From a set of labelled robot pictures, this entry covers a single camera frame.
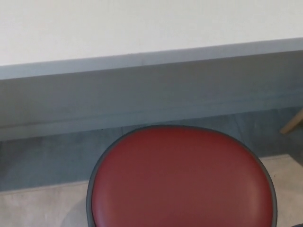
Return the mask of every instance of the white wall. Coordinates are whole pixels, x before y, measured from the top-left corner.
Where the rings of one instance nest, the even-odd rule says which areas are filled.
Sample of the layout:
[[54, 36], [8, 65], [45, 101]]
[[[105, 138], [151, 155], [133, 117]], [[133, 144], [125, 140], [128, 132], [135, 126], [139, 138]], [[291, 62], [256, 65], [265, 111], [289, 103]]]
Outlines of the white wall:
[[0, 140], [303, 105], [303, 52], [0, 80]]

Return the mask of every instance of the wooden chair leg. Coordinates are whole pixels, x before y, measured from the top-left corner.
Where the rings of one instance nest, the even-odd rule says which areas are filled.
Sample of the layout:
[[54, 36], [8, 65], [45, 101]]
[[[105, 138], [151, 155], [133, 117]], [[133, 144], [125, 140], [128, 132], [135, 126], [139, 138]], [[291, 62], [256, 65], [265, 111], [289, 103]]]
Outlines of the wooden chair leg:
[[286, 134], [303, 121], [303, 109], [300, 110], [281, 130], [280, 133]]

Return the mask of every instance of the gray floor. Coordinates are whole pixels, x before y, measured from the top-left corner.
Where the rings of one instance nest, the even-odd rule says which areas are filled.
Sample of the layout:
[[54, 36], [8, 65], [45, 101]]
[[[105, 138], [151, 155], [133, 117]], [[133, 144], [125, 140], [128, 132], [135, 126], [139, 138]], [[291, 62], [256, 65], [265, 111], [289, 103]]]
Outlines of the gray floor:
[[[303, 164], [303, 128], [283, 136], [278, 130], [299, 107], [165, 122], [215, 129], [242, 141], [258, 157], [290, 154]], [[88, 180], [102, 152], [117, 138], [140, 126], [70, 133], [0, 146], [0, 191]]]

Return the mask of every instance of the red cushion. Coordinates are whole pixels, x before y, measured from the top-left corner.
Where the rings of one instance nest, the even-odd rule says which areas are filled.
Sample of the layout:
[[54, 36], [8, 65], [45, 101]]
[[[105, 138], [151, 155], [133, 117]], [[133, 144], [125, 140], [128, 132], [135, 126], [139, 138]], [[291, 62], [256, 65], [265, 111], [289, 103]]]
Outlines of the red cushion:
[[270, 227], [260, 164], [215, 131], [161, 126], [117, 142], [92, 192], [97, 227]]

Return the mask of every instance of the white table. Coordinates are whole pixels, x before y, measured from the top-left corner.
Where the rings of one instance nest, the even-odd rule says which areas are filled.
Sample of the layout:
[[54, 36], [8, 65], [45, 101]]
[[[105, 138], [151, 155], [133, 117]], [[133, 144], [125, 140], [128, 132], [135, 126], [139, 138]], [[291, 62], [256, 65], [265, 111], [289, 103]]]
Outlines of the white table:
[[303, 50], [300, 0], [3, 0], [0, 79]]
[[301, 50], [301, 0], [2, 0], [0, 140], [297, 105]]

